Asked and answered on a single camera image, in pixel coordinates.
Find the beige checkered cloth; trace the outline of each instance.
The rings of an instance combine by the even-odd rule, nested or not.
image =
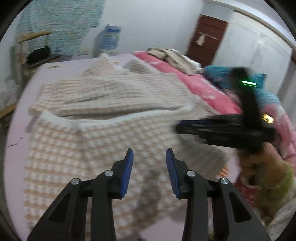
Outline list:
[[[192,140],[174,133],[173,126],[178,120],[216,114],[199,97],[192,98],[175,76],[154,74],[153,79],[151,74],[140,76],[124,72],[117,73],[117,78],[112,77],[111,84],[110,75],[49,84],[31,108],[43,111],[33,128],[25,167],[24,205],[31,229],[72,178],[95,178],[110,169],[114,161],[123,159],[128,148],[134,150],[128,192],[124,199],[113,200],[118,239],[141,231],[184,204],[172,193],[165,163],[167,148],[172,148],[176,158],[186,161],[190,169],[212,180],[228,160],[229,148],[202,144],[193,148]],[[109,86],[114,91],[108,92]],[[59,98],[61,93],[64,93],[63,99]],[[91,107],[84,104],[90,101],[86,93],[95,99]],[[51,112],[62,116],[119,115],[122,110],[132,114],[107,120],[69,120],[45,110],[47,106]],[[88,240],[90,206],[91,203],[86,221]]]

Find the wooden door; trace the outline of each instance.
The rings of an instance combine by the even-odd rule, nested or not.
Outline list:
[[[210,65],[223,38],[227,24],[220,19],[201,15],[186,55],[199,62],[202,67]],[[202,46],[199,46],[196,41],[202,34],[205,34],[205,42]]]

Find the silver bolt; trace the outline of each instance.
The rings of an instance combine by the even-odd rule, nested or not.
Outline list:
[[[229,183],[229,180],[227,178],[221,178],[220,181],[224,185],[227,185]]]
[[[113,176],[113,174],[114,174],[114,172],[111,170],[105,171],[105,176],[107,176],[107,177],[111,177],[111,176]]]
[[[80,180],[79,180],[78,178],[73,178],[73,179],[71,180],[71,184],[72,184],[72,185],[77,185],[79,182],[80,182]]]
[[[188,171],[187,176],[194,177],[195,176],[195,171]]]

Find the white cabinet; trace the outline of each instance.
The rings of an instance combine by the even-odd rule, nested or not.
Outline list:
[[[267,74],[266,91],[277,93],[285,78],[292,48],[272,30],[235,12],[216,53],[213,65],[244,66]]]

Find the pink blanket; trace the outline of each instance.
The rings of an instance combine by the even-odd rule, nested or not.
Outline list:
[[[134,55],[163,73],[175,73],[193,94],[200,96],[220,114],[241,113],[240,108],[226,94],[213,86],[201,74],[186,75],[170,64],[143,51],[135,52]]]

